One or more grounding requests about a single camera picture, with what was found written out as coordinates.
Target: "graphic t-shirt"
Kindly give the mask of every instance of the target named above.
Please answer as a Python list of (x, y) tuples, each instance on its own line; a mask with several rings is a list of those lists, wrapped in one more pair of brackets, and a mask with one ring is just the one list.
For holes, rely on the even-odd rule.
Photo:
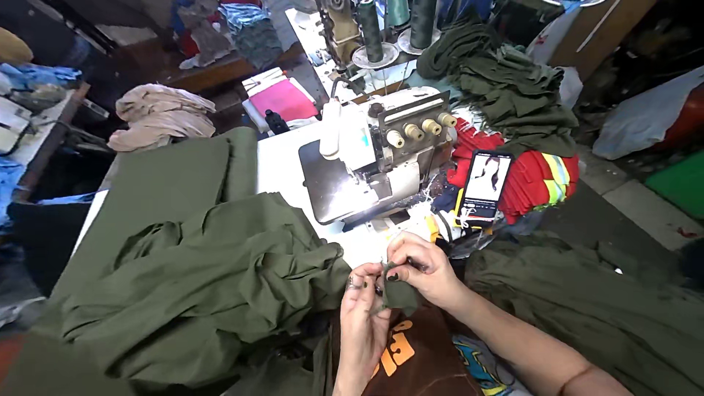
[(454, 335), (460, 360), (478, 382), (484, 396), (532, 396), (516, 377), (498, 362), (489, 347), (481, 340)]

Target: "phone screen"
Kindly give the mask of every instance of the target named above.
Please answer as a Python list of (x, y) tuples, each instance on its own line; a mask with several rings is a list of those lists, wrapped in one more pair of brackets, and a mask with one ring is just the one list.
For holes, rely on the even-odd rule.
[(495, 151), (476, 151), (460, 204), (460, 217), (470, 225), (492, 223), (503, 183), (513, 156)]

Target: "hand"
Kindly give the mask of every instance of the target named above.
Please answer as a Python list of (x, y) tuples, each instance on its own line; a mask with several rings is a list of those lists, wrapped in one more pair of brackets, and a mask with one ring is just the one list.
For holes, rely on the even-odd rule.
[(386, 273), (387, 280), (408, 282), (442, 309), (454, 308), (462, 301), (462, 293), (469, 290), (457, 279), (443, 251), (416, 234), (402, 232), (389, 243), (386, 256), (389, 265), (396, 265)]
[(361, 395), (386, 347), (391, 310), (371, 315), (382, 304), (375, 285), (383, 283), (383, 273), (380, 263), (366, 263), (350, 273), (340, 306), (340, 364), (333, 390), (336, 396)]

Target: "beige fabric pile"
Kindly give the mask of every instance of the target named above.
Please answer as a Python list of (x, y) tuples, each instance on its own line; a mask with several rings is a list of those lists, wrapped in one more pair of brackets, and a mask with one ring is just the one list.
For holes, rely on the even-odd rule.
[(108, 141), (115, 151), (133, 151), (168, 136), (210, 137), (215, 133), (206, 114), (215, 104), (183, 89), (158, 84), (135, 87), (115, 103), (115, 111), (130, 124), (116, 130)]

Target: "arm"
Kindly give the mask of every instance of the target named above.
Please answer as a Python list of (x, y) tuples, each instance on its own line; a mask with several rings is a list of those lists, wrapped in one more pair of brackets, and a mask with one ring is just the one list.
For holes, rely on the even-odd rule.
[(630, 395), (618, 381), (571, 347), (507, 314), (464, 286), (437, 246), (417, 235), (402, 233), (391, 242), (387, 254), (397, 264), (411, 258), (425, 266), (425, 272), (421, 272), (410, 265), (400, 265), (387, 275), (398, 274), (399, 280), (416, 287), (426, 299), (472, 329), (492, 351), (511, 364), (537, 395)]

